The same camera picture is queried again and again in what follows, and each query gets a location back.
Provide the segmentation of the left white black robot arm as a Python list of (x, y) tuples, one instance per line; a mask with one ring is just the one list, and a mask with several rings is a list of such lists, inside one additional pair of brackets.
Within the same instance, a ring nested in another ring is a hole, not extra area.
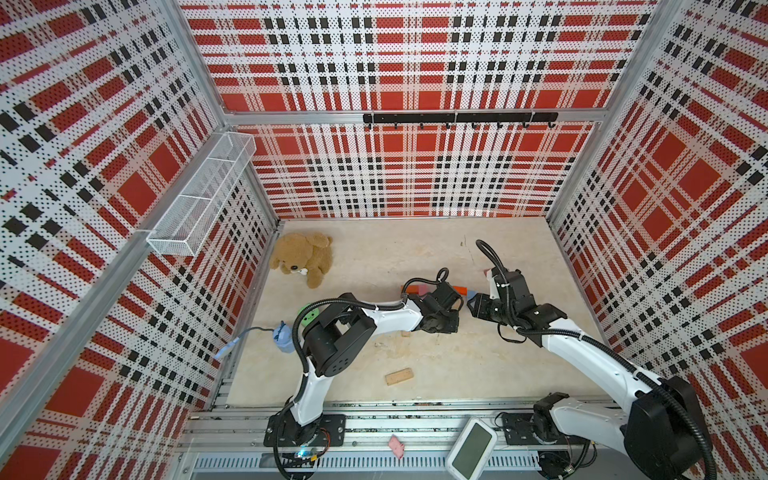
[(291, 330), (302, 366), (301, 381), (285, 406), (270, 417), (264, 444), (300, 446), (324, 440), (341, 445), (344, 435), (336, 429), (345, 426), (344, 417), (323, 413), (332, 381), (377, 335), (457, 332), (464, 300), (448, 276), (449, 269), (443, 267), (433, 280), (409, 279), (394, 302), (374, 304), (344, 293), (301, 310)]

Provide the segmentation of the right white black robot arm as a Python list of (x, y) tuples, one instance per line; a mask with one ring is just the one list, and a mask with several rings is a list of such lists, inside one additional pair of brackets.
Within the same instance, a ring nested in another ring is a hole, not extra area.
[(679, 376), (665, 378), (625, 359), (582, 330), (565, 312), (539, 304), (518, 270), (507, 269), (495, 250), (477, 240), (491, 262), (490, 291), (468, 302), (473, 317), (509, 327), (518, 343), (568, 362), (614, 402), (591, 405), (552, 392), (533, 407), (532, 432), (541, 443), (579, 437), (627, 456), (649, 479), (683, 479), (701, 464), (704, 476), (718, 476), (713, 446), (699, 399)]

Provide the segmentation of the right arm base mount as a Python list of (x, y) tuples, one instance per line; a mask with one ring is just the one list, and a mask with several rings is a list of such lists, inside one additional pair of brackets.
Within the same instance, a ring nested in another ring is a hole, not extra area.
[(559, 433), (534, 413), (500, 412), (493, 424), (508, 446), (550, 447), (538, 454), (543, 479), (571, 479), (579, 470), (591, 467), (598, 456), (593, 441)]

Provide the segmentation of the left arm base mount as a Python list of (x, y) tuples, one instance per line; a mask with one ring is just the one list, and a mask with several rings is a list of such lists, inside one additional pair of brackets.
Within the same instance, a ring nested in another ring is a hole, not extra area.
[(344, 444), (346, 420), (343, 414), (322, 414), (301, 426), (290, 410), (279, 412), (268, 420), (263, 445), (271, 449), (284, 479), (310, 479), (318, 460)]

